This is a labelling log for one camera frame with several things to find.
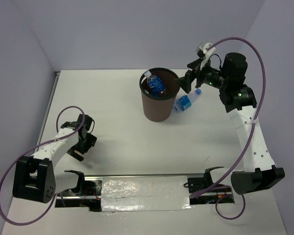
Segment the blue cap bottle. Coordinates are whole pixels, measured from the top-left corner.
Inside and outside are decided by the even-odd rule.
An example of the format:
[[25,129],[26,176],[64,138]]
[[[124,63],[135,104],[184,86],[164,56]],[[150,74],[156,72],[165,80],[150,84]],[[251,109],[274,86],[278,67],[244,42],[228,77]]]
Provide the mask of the blue cap bottle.
[[176,113],[181,113],[190,108],[195,101],[198,100],[201,95],[201,89],[196,89],[195,91],[183,95],[181,98],[177,99],[173,105],[172,110]]

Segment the blue label bottle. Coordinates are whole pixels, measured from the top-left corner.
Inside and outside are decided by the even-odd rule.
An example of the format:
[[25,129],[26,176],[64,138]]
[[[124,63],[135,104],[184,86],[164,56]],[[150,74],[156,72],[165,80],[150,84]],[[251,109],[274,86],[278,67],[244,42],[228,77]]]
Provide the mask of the blue label bottle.
[[147,70],[144,72],[148,87],[151,89],[154,96],[163,96],[166,93],[164,82],[156,75]]

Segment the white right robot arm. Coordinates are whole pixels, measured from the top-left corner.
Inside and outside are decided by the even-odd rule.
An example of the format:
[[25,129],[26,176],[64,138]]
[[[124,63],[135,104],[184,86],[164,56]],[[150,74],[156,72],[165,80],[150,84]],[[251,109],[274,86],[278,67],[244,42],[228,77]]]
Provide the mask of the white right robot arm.
[[258,120],[260,103],[245,84],[246,57],[236,52],[228,53],[220,69],[215,69],[211,67],[211,61],[199,53],[199,58],[187,67],[185,75],[175,82],[186,93],[191,91],[193,81],[196,81],[196,88],[206,84],[218,89],[220,100],[237,131],[244,169],[230,169],[234,191],[244,195],[272,188],[285,177],[285,171],[276,166],[265,143]]

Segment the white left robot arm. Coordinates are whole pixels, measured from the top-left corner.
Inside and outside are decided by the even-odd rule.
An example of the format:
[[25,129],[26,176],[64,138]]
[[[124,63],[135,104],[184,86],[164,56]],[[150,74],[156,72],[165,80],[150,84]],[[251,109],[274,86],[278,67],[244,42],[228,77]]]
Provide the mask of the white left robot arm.
[[69,189],[75,195],[86,190],[84,173],[54,169],[66,154],[83,161],[94,147],[97,138],[89,132],[95,121],[88,115],[79,115],[77,121],[65,122],[51,142],[31,156],[22,156],[16,163],[12,194],[16,198],[48,203],[55,194]]

